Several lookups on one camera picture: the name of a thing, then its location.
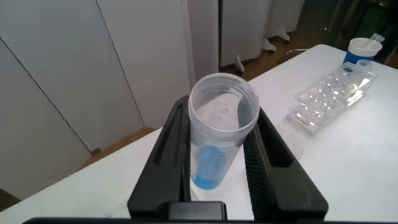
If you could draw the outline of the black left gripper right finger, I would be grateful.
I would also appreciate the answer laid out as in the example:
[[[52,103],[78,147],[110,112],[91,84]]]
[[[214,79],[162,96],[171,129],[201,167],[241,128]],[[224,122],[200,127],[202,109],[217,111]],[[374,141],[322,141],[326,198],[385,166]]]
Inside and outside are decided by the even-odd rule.
[[[326,199],[263,110],[244,141],[243,151],[255,221],[324,220]]]

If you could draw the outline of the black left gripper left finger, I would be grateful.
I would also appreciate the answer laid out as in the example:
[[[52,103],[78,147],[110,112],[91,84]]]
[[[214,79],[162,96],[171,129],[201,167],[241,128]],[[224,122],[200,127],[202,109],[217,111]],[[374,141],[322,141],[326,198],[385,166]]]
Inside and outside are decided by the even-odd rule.
[[[188,96],[177,100],[127,201],[131,218],[154,218],[168,202],[189,202]]]

